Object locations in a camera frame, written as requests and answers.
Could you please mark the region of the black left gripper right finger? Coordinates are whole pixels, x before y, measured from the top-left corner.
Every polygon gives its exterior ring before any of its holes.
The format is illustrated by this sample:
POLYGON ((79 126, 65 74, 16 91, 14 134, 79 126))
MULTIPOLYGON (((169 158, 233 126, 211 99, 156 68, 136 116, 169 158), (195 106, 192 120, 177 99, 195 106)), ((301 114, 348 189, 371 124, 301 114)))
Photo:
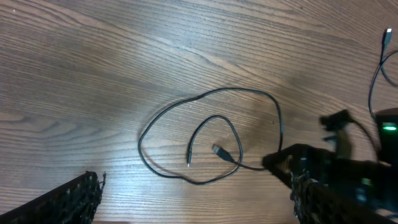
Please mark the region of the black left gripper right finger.
POLYGON ((290 199, 294 215, 300 223, 360 223, 388 224, 394 215, 380 215, 369 207, 339 195, 327 186, 311 179, 306 172, 291 177, 290 199))

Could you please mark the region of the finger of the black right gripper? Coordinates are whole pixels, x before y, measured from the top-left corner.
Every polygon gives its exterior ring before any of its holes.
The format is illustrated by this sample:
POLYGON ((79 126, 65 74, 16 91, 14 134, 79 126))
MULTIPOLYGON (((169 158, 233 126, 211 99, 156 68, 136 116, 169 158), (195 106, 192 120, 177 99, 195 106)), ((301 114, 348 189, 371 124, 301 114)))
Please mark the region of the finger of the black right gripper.
POLYGON ((281 151, 264 156, 262 165, 288 188, 292 188, 294 174, 301 168, 301 158, 307 152, 306 144, 294 144, 281 151))

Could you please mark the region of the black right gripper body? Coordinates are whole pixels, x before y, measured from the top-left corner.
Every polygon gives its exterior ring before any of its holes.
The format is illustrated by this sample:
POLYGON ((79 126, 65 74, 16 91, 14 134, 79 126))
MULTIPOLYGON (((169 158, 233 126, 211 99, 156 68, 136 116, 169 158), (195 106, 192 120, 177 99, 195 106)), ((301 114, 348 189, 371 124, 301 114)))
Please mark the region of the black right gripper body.
POLYGON ((373 210, 397 211, 397 165, 339 159, 334 152, 308 147, 294 156, 292 174, 313 179, 342 197, 373 210))

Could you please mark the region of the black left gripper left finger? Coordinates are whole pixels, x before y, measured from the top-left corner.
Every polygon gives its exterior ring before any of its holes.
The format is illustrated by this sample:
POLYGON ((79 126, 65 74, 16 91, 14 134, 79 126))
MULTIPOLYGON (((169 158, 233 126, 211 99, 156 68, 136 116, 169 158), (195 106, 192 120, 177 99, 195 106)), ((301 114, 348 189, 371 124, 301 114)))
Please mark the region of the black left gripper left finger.
POLYGON ((106 175, 77 178, 1 215, 2 224, 91 224, 101 203, 106 175))

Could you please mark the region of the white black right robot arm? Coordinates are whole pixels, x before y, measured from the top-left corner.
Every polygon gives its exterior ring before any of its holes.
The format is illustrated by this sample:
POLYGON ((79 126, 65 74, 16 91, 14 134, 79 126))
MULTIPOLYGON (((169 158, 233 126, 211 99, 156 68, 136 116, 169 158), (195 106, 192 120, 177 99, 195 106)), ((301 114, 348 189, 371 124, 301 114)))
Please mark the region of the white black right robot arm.
POLYGON ((324 140, 332 143, 334 151, 294 144, 265 156, 264 168, 289 188, 295 178, 304 175, 342 197, 375 210, 397 212, 397 109, 376 113, 379 144, 375 161, 351 158, 354 147, 345 128, 358 122, 348 110, 322 116, 320 124, 330 133, 324 140))

